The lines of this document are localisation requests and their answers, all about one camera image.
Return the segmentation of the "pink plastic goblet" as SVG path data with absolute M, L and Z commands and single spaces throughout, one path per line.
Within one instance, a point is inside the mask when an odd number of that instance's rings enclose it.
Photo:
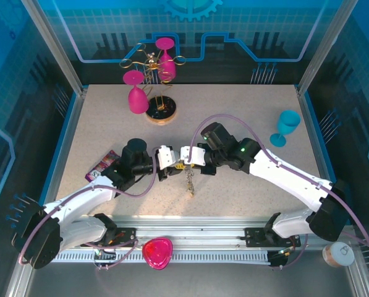
M 168 50 L 174 45 L 174 41 L 168 37 L 162 37 L 156 41 L 156 47 L 162 51 L 159 58 L 158 75 L 160 81 L 164 83 L 168 83 L 176 77 L 176 64 L 168 54 Z
M 144 79 L 143 73 L 137 70 L 128 71 L 123 76 L 124 83 L 132 86 L 128 95 L 128 103 L 130 111 L 134 114 L 145 113 L 149 108 L 145 91 L 138 87 Z

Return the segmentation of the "pink heart-shaped container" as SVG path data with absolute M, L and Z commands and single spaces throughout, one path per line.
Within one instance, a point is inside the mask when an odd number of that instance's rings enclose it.
M 172 257 L 173 244 L 169 238 L 154 238 L 142 247 L 143 258 L 153 269 L 165 269 Z

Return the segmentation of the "blue plastic goblet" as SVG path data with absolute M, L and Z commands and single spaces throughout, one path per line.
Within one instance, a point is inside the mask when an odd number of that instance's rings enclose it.
M 301 122 L 300 115 L 296 111 L 283 111 L 277 121 L 277 133 L 272 134 L 269 141 L 275 147 L 283 147 L 286 145 L 286 136 L 293 133 Z

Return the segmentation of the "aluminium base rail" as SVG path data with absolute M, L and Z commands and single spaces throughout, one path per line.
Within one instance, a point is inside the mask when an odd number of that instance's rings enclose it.
M 128 253 L 128 248 L 101 252 L 125 251 L 121 258 L 125 263 L 144 263 L 142 247 L 149 240 L 159 237 L 169 238 L 174 251 L 267 251 L 268 259 L 281 259 L 284 247 L 247 247 L 244 240 L 245 228 L 263 228 L 265 221 L 247 218 L 224 217 L 159 217 L 134 216 L 114 217 L 119 227 L 136 228 L 137 247 Z M 72 249 L 92 249 L 76 246 Z

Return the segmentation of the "aluminium frame post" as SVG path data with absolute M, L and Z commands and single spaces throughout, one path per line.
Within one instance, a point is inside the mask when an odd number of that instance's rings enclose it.
M 308 90 L 328 53 L 335 44 L 357 3 L 358 0 L 342 0 L 339 9 L 315 51 L 315 55 L 312 57 L 298 84 L 297 94 L 299 97 L 303 97 L 305 95 L 305 92 Z
M 75 72 L 64 48 L 56 36 L 52 26 L 49 24 L 45 13 L 37 0 L 20 0 L 28 12 L 30 18 L 38 29 L 41 37 L 44 39 L 59 68 L 66 77 L 75 94 L 81 97 L 84 93 L 82 83 Z

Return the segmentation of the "purple snack packet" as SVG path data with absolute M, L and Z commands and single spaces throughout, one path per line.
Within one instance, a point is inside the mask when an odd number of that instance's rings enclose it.
M 95 180 L 98 176 L 101 175 L 101 173 L 109 167 L 114 161 L 119 159 L 119 155 L 113 151 L 110 150 L 86 175 L 85 179 L 88 182 L 92 182 Z

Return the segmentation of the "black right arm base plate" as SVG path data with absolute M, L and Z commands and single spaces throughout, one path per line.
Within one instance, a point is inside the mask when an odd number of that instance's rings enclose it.
M 248 248 L 288 248 L 302 245 L 299 237 L 282 238 L 273 230 L 264 228 L 245 228 L 244 240 Z

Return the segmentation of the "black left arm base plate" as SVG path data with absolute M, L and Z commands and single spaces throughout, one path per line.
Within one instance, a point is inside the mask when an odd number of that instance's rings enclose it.
M 133 247 L 136 232 L 136 228 L 117 228 L 113 232 L 111 239 L 109 239 L 108 246 Z

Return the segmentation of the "aluminium side rail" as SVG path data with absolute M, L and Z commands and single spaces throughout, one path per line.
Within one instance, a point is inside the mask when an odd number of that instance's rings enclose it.
M 88 86 L 85 85 L 83 86 L 81 95 L 76 95 L 74 93 L 70 99 L 70 104 L 51 160 L 46 181 L 38 201 L 40 205 L 53 202 L 57 197 L 87 91 Z
M 337 181 L 345 182 L 345 179 L 342 179 L 341 176 L 338 176 L 333 168 L 333 164 L 331 162 L 331 158 L 319 126 L 319 121 L 316 117 L 315 109 L 312 105 L 312 101 L 308 92 L 305 92 L 304 95 L 301 95 L 298 90 L 296 90 L 296 92 L 303 121 L 307 128 L 313 154 L 315 156 L 319 175 L 333 183 Z

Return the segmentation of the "metal key holder with rings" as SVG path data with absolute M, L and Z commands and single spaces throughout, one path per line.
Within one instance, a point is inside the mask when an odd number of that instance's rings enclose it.
M 190 197 L 194 197 L 195 188 L 193 184 L 193 176 L 194 176 L 193 169 L 190 168 L 189 170 L 184 170 L 184 172 L 187 180 L 187 191 L 189 192 Z

